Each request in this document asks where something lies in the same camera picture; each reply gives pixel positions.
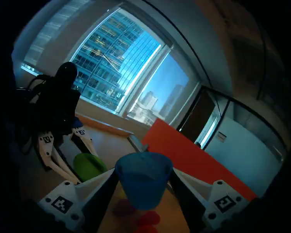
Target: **orange panel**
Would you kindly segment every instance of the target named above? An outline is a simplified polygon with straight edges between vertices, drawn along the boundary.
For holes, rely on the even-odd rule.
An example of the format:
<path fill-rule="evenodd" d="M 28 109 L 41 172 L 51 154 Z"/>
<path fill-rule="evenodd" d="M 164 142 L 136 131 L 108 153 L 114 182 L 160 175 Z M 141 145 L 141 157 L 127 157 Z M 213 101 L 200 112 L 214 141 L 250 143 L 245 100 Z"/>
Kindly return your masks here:
<path fill-rule="evenodd" d="M 209 184 L 222 179 L 248 201 L 257 197 L 223 165 L 159 118 L 143 138 L 142 144 L 148 144 L 151 152 L 167 156 L 175 168 L 197 179 Z"/>

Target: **window frame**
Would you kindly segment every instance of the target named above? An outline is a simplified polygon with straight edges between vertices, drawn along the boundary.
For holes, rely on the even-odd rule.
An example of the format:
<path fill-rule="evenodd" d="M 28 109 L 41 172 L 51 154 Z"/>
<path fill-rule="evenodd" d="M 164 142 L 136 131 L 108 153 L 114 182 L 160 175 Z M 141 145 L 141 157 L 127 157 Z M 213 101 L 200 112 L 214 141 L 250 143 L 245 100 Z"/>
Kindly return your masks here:
<path fill-rule="evenodd" d="M 127 118 L 129 120 L 132 120 L 131 118 L 127 117 L 127 114 L 129 113 L 127 111 L 128 108 L 130 108 L 129 106 L 131 106 L 133 104 L 133 102 L 135 101 L 136 98 L 138 98 L 139 94 L 137 95 L 137 89 L 139 90 L 138 87 L 140 87 L 140 85 L 142 84 L 146 84 L 146 82 L 151 78 L 150 76 L 150 71 L 152 71 L 153 67 L 155 67 L 155 64 L 158 64 L 157 67 L 155 67 L 155 70 L 159 67 L 160 63 L 158 63 L 158 61 L 161 61 L 162 59 L 162 54 L 165 54 L 167 50 L 170 51 L 170 48 L 168 48 L 166 46 L 166 44 L 164 43 L 164 41 L 158 37 L 158 35 L 156 35 L 156 33 L 154 33 L 154 31 L 152 31 L 148 26 L 146 26 L 143 22 L 141 22 L 139 19 L 137 19 L 135 16 L 133 16 L 132 14 L 130 14 L 128 11 L 126 11 L 125 9 L 122 9 L 120 7 L 116 8 L 112 13 L 110 13 L 104 20 L 102 20 L 83 40 L 83 42 L 79 45 L 79 47 L 75 50 L 75 52 L 73 53 L 73 55 L 71 56 L 71 58 L 69 59 L 70 62 L 73 61 L 73 59 L 78 55 L 78 52 L 81 51 L 81 48 L 83 47 L 83 45 L 86 43 L 86 41 L 95 33 L 95 31 L 97 31 L 104 22 L 106 22 L 109 18 L 111 18 L 115 13 L 120 12 L 121 14 L 125 15 L 127 18 L 129 18 L 130 20 L 132 20 L 133 22 L 135 22 L 139 27 L 141 27 L 144 31 L 146 31 L 147 33 L 149 33 L 159 44 L 160 46 L 157 48 L 157 50 L 155 50 L 155 52 L 151 55 L 151 59 L 148 60 L 149 63 L 144 67 L 143 70 L 141 70 L 141 73 L 139 74 L 139 76 L 137 77 L 136 81 L 133 83 L 132 87 L 129 89 L 129 92 L 125 95 L 125 99 L 123 99 L 123 101 L 119 103 L 117 109 L 119 109 L 118 111 L 113 111 L 103 105 L 100 105 L 98 103 L 96 103 L 95 105 L 98 107 L 103 107 L 104 110 L 107 110 L 113 114 L 116 114 L 120 117 L 123 118 Z M 88 102 L 90 103 L 94 103 L 94 101 L 87 99 Z"/>

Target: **building facade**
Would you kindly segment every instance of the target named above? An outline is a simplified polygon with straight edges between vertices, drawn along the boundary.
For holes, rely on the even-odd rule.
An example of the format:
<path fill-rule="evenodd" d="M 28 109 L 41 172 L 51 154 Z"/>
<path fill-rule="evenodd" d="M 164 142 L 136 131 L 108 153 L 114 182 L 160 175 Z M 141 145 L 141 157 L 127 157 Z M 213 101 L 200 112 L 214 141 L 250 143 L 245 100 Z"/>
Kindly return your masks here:
<path fill-rule="evenodd" d="M 159 114 L 161 116 L 163 116 L 164 118 L 166 118 L 168 116 L 169 112 L 171 111 L 172 107 L 175 105 L 175 103 L 176 103 L 177 99 L 179 98 L 179 96 L 181 95 L 182 91 L 183 91 L 182 85 L 177 84 L 173 88 L 167 101 L 163 105 L 162 109 L 159 111 Z"/>
<path fill-rule="evenodd" d="M 146 109 L 151 110 L 157 101 L 158 99 L 153 95 L 153 92 L 149 91 L 142 99 L 141 103 L 144 105 Z"/>
<path fill-rule="evenodd" d="M 119 10 L 87 38 L 73 57 L 74 89 L 113 111 L 159 43 Z"/>

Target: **blue sky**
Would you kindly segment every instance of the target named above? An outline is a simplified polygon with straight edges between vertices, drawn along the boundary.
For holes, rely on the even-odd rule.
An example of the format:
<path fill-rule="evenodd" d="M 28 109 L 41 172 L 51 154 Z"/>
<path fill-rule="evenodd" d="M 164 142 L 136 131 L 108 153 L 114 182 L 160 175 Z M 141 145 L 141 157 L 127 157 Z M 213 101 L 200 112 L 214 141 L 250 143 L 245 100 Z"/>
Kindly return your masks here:
<path fill-rule="evenodd" d="M 158 98 L 158 101 L 154 105 L 154 109 L 159 111 L 166 102 L 173 88 L 177 84 L 185 87 L 188 80 L 189 78 L 183 72 L 181 67 L 169 54 L 153 75 L 151 81 L 141 94 L 141 98 L 143 98 L 148 91 L 152 91 L 154 96 Z"/>

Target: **table surface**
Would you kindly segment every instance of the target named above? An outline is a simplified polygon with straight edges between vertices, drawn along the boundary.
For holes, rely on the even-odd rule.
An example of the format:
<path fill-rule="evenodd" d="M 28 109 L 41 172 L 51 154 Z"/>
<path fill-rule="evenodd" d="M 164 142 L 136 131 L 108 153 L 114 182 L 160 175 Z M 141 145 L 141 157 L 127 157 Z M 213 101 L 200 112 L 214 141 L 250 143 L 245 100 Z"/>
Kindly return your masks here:
<path fill-rule="evenodd" d="M 118 217 L 114 214 L 113 210 L 118 202 L 123 199 L 127 199 L 127 197 L 119 182 L 99 226 L 98 233 L 133 233 L 138 230 L 138 219 L 148 211 L 137 210 L 131 215 Z M 167 189 L 165 189 L 159 205 L 149 211 L 155 211 L 160 216 L 159 223 L 153 225 L 158 233 L 189 232 L 189 227 L 178 204 L 178 200 Z"/>

